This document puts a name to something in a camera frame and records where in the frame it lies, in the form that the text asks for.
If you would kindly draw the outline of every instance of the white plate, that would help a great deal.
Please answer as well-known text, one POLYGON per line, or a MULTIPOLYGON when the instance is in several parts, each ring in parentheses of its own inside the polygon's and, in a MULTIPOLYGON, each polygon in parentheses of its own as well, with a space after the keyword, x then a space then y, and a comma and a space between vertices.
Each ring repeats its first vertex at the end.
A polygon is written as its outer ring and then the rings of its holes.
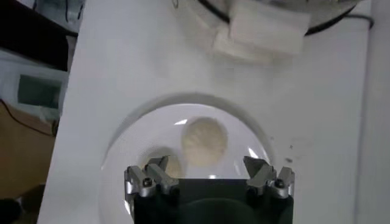
POLYGON ((184 167, 185 178, 248 178, 244 156, 269 158, 254 133, 236 117, 218 108, 199 104, 161 107, 134 122, 110 147, 101 170, 99 215, 101 223, 133 223, 124 200, 124 170, 139 165, 159 147, 170 148, 184 167), (186 124, 200 117, 216 119, 224 126, 228 144, 224 157, 209 167, 189 165, 181 152, 186 124))

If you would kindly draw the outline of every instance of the bread dough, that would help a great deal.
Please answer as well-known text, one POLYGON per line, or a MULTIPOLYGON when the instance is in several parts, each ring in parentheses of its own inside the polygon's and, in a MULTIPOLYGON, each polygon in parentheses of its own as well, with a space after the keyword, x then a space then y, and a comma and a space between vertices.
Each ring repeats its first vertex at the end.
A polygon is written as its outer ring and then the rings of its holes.
POLYGON ((212 118, 199 118, 189 124, 182 136, 182 149, 188 162, 195 166, 217 163, 227 148, 226 131, 212 118))

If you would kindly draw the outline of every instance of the black cable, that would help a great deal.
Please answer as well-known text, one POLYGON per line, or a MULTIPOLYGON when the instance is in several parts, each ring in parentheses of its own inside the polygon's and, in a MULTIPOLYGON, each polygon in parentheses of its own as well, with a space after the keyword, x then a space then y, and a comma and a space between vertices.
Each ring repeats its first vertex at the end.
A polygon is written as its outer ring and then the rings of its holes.
POLYGON ((8 114, 9 114, 9 116, 10 116, 14 121, 16 121, 17 123, 19 123, 20 125, 25 126, 25 127, 28 128, 28 129, 31 129, 31 130, 33 130, 33 131, 36 131, 36 132, 41 133, 41 134, 46 135, 46 136, 50 136, 50 137, 53 137, 53 136, 54 136, 54 135, 52 135, 52 134, 45 133, 45 132, 43 132, 43 131, 41 131, 41 130, 38 130, 38 129, 36 129, 36 128, 33 128, 33 127, 31 127, 31 126, 28 126, 27 124, 22 123, 22 122, 19 121, 16 117, 13 116, 13 114, 11 113, 11 111, 10 111, 10 109, 8 108, 7 104, 6 104, 2 99, 0 99, 0 103, 4 106, 5 110, 6 110, 6 111, 8 112, 8 114))
MULTIPOLYGON (((229 24, 230 23, 230 18, 228 16, 228 14, 220 11, 219 9, 217 9, 213 4, 211 4, 208 0, 198 0, 199 3, 201 3, 207 10, 209 10, 212 14, 214 14, 216 17, 218 17, 220 20, 222 20, 223 22, 229 24)), ((329 28, 331 28, 331 26, 335 25, 336 23, 340 22, 340 20, 344 19, 344 18, 358 18, 358 19, 366 19, 370 22, 370 29, 374 26, 374 23, 375 21, 369 17, 369 16, 365 16, 365 15, 359 15, 359 14, 349 14, 355 7, 352 7, 348 10, 346 10, 344 13, 342 13, 341 15, 325 22, 325 23, 322 23, 320 25, 317 25, 317 26, 314 26, 314 27, 310 27, 307 31, 307 33, 305 34, 305 36, 309 36, 309 35, 313 35, 313 34, 316 34, 316 33, 319 33, 319 32, 322 32, 324 30, 327 30, 329 28)))
POLYGON ((68 23, 68 0, 65 0, 65 20, 68 23))
POLYGON ((217 7, 213 6, 208 0, 198 0, 206 9, 208 9, 212 14, 217 16, 220 20, 225 23, 230 23, 230 18, 227 14, 217 9, 217 7))
POLYGON ((79 14, 78 14, 78 16, 77 16, 77 19, 80 19, 81 13, 82 13, 82 11, 83 11, 83 7, 84 7, 84 4, 81 4, 80 10, 79 10, 79 14))
POLYGON ((366 15, 362 15, 362 14, 348 14, 346 16, 346 18, 350 18, 350 19, 365 19, 365 20, 367 20, 370 23, 369 29, 372 29, 373 26, 375 25, 375 20, 372 17, 366 16, 366 15))

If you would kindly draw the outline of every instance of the white table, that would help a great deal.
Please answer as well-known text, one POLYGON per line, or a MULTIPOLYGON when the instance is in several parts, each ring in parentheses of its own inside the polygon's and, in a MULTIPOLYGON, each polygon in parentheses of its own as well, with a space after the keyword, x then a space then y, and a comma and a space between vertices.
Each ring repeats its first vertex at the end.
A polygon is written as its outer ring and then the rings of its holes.
POLYGON ((296 172, 294 223, 352 223, 367 40, 367 23, 346 19, 262 68, 196 48, 170 0, 88 1, 39 223, 99 223, 100 166, 117 128, 182 93, 221 97, 256 120, 276 167, 296 172))

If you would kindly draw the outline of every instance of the white foam block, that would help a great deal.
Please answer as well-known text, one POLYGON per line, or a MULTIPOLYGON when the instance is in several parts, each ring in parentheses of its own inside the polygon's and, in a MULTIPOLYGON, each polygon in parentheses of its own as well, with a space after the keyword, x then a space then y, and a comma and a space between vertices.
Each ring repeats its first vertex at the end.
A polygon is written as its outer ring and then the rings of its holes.
POLYGON ((299 54, 310 15, 253 0, 236 0, 230 9, 231 39, 281 54, 299 54))
POLYGON ((214 39, 213 49, 215 52, 228 55, 245 61, 268 65, 272 62, 270 52, 253 47, 249 44, 236 43, 229 37, 229 27, 221 24, 218 27, 217 35, 214 39))

